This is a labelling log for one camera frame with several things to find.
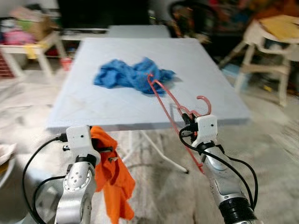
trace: cardboard box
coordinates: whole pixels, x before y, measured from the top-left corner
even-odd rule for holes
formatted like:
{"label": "cardboard box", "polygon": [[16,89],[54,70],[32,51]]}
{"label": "cardboard box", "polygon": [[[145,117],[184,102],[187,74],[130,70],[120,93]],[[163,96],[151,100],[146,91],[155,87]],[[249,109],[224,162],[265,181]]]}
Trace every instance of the cardboard box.
{"label": "cardboard box", "polygon": [[17,20],[17,24],[23,31],[31,33],[37,41],[41,41],[52,31],[51,20],[46,15],[43,15],[43,19],[38,22]]}

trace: white folding table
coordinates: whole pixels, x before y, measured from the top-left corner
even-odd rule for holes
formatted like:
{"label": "white folding table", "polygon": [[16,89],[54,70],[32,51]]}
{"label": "white folding table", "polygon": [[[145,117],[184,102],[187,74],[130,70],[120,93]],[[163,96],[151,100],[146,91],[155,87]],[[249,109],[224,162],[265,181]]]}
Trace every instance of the white folding table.
{"label": "white folding table", "polygon": [[[154,95],[133,88],[107,89],[93,85],[96,74],[105,63],[117,58],[133,65],[144,57],[152,59],[160,69],[176,73],[167,86],[182,105],[205,113],[205,103],[196,99],[196,96],[204,95],[210,100],[212,114],[218,117],[219,125],[243,124],[249,120],[247,107],[197,40],[86,38],[80,44],[47,128],[54,133],[63,133],[75,125],[101,126],[106,131],[170,127]],[[174,103],[168,96],[162,99],[174,121],[183,127],[184,122]],[[150,143],[158,150],[153,141]]]}

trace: blue cloth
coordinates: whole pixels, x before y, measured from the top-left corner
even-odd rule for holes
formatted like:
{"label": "blue cloth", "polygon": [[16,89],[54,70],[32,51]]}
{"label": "blue cloth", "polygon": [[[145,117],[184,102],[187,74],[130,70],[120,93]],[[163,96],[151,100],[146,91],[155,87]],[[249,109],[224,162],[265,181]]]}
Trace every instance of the blue cloth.
{"label": "blue cloth", "polygon": [[[159,70],[157,65],[147,57],[134,66],[129,66],[123,61],[114,59],[101,67],[93,83],[106,88],[120,85],[135,88],[143,93],[153,93],[147,81],[147,74],[154,75],[151,80],[157,79],[161,83],[165,83],[172,79],[174,72],[171,70]],[[155,89],[158,93],[164,92],[157,84]]]}

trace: orange cloth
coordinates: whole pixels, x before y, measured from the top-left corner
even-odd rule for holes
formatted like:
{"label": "orange cloth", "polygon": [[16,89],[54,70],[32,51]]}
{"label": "orange cloth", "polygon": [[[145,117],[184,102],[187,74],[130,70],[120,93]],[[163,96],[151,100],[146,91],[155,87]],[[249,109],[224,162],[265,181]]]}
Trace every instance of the orange cloth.
{"label": "orange cloth", "polygon": [[131,220],[134,211],[127,200],[132,196],[135,181],[116,152],[117,142],[98,126],[92,127],[91,137],[98,139],[98,148],[113,147],[112,152],[101,153],[101,162],[95,167],[96,191],[104,190],[111,223],[117,224],[120,217]]}

